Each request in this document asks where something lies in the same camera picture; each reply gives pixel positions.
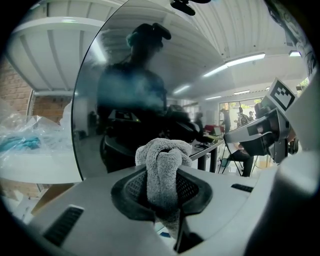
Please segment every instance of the black pants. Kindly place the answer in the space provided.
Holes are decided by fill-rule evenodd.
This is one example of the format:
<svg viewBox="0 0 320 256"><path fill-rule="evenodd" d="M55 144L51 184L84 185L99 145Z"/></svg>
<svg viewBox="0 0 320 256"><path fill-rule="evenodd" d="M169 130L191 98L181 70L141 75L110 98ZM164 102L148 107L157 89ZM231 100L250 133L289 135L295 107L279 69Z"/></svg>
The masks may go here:
<svg viewBox="0 0 320 256"><path fill-rule="evenodd" d="M254 163L254 157L242 153L242 150L237 150L232 154L232 158L234 161L243 162L242 177L249 177L251 174L252 165Z"/></svg>
<svg viewBox="0 0 320 256"><path fill-rule="evenodd" d="M230 132L230 125L225 125L224 126L224 133L227 134L228 132Z"/></svg>

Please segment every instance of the table leg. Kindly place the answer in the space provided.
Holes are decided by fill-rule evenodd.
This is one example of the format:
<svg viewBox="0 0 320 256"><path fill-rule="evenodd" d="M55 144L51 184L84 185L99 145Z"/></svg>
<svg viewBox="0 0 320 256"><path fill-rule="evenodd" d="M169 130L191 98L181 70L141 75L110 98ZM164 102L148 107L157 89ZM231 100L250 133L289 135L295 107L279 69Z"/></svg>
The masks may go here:
<svg viewBox="0 0 320 256"><path fill-rule="evenodd" d="M217 154L218 154L218 148L216 147L214 150L211 151L211 157L210 157L210 173L216 172L217 167Z"/></svg>
<svg viewBox="0 0 320 256"><path fill-rule="evenodd" d="M206 170L207 155L198 158L198 170Z"/></svg>

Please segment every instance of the ceiling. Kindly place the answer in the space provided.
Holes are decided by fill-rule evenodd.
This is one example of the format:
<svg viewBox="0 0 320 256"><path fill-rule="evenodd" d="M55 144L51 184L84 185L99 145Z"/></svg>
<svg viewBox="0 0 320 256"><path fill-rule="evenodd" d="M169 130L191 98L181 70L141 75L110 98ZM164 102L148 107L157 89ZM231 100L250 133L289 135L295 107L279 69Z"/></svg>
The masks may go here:
<svg viewBox="0 0 320 256"><path fill-rule="evenodd" d="M70 94L80 64L92 40L124 0L50 0L29 12L12 33L6 56L38 93ZM187 16L169 0L130 0L107 22L102 46L108 63L123 60L130 49L125 37L141 23L154 22L170 30L172 39L152 60L150 69L164 80L174 97L201 100L232 95L256 87L260 90L275 77L292 86L307 77L302 58L289 57L294 49L284 30L269 16L260 0L216 0L190 5ZM202 75L225 61L255 53L262 60L230 67L214 76Z"/></svg>

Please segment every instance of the towel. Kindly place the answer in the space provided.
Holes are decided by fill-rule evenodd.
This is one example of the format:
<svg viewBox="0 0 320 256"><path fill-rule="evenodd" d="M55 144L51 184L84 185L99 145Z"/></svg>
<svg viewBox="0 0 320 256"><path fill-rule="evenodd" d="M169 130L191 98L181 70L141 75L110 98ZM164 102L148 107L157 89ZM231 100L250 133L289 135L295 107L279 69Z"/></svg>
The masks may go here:
<svg viewBox="0 0 320 256"><path fill-rule="evenodd" d="M146 195L157 220L168 229L173 238L179 231L178 194L176 174L180 165L191 166L192 146L182 140L155 138L135 153L135 164L146 164Z"/></svg>

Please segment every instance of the clear plastic wrap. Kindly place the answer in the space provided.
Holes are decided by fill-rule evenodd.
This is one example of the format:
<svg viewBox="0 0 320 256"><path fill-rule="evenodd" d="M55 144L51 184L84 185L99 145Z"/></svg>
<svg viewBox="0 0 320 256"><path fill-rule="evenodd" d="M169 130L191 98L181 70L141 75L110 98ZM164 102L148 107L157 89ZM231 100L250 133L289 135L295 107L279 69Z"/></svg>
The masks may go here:
<svg viewBox="0 0 320 256"><path fill-rule="evenodd" d="M67 177L72 169L79 175L72 146L71 103L60 124L41 116L21 115L0 99L0 177L33 183L48 180L53 184L52 180L64 183L56 177L59 172ZM21 169L29 176L20 175ZM71 175L68 181L75 182Z"/></svg>

